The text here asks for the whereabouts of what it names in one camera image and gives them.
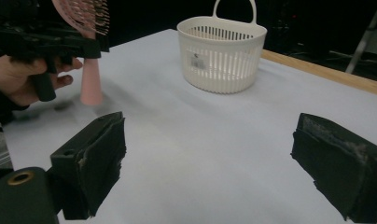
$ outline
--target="finger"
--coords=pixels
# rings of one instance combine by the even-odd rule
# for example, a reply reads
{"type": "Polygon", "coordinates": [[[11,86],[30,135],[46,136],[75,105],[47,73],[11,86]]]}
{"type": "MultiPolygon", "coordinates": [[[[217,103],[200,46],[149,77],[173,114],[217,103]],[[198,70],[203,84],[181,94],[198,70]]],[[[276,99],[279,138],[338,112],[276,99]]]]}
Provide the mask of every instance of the finger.
{"type": "Polygon", "coordinates": [[[57,77],[55,79],[55,82],[53,83],[54,89],[58,90],[59,88],[62,88],[62,87],[65,87],[65,86],[72,84],[72,82],[73,82],[73,78],[70,75],[57,77]]]}
{"type": "Polygon", "coordinates": [[[83,66],[83,63],[77,59],[72,58],[72,64],[61,64],[58,68],[58,72],[70,72],[74,69],[79,69],[83,66]]]}

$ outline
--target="white table surface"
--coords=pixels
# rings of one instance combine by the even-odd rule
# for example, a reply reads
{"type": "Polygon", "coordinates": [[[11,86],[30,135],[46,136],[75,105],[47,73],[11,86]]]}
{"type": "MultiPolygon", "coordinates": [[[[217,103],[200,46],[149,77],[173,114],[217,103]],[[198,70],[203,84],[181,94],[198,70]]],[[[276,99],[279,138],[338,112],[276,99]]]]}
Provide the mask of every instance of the white table surface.
{"type": "Polygon", "coordinates": [[[93,119],[122,111],[121,177],[86,221],[193,224],[345,222],[293,160],[300,113],[333,120],[377,145],[377,95],[260,60],[255,84],[231,95],[183,78],[177,31],[111,49],[100,59],[105,100],[78,100],[81,71],[57,99],[4,127],[15,169],[50,167],[49,155],[93,119]]]}

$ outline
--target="hand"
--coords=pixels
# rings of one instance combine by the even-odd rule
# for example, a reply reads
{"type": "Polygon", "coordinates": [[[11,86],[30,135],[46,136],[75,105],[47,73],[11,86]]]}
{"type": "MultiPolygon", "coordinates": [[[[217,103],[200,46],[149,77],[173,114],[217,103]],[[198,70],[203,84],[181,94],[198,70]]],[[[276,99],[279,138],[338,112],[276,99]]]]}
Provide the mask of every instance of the hand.
{"type": "MultiPolygon", "coordinates": [[[[54,90],[70,85],[73,78],[70,75],[58,77],[61,72],[69,72],[82,67],[81,61],[73,58],[72,65],[55,62],[57,74],[51,74],[54,90]]],[[[31,75],[43,74],[47,70],[43,59],[35,59],[32,63],[12,60],[9,56],[0,57],[0,91],[16,105],[30,105],[38,101],[35,88],[29,78],[31,75]]]]}

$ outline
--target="hairbrush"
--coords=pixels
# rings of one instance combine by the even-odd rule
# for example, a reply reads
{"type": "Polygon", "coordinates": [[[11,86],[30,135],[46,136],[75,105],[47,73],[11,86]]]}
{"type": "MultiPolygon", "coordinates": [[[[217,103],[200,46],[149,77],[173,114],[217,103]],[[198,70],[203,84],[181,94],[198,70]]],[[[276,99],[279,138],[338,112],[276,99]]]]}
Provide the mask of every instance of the hairbrush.
{"type": "MultiPolygon", "coordinates": [[[[83,37],[96,39],[109,28],[107,0],[52,0],[61,17],[83,37]]],[[[81,102],[98,105],[102,102],[101,79],[97,59],[84,59],[81,82],[81,102]]]]}

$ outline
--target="basket handle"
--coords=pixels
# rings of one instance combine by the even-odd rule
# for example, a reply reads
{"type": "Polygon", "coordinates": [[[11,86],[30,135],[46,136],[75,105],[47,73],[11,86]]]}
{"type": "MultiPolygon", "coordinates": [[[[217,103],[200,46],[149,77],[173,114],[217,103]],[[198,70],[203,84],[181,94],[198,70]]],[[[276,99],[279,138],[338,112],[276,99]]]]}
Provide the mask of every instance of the basket handle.
{"type": "MultiPolygon", "coordinates": [[[[254,0],[249,0],[249,1],[250,1],[250,4],[252,4],[252,9],[253,9],[253,20],[250,23],[251,24],[256,24],[256,17],[257,17],[256,3],[255,3],[254,0]]],[[[217,12],[217,6],[218,6],[219,2],[220,2],[220,0],[216,0],[216,2],[215,2],[214,14],[213,14],[214,18],[218,18],[216,12],[217,12]]]]}

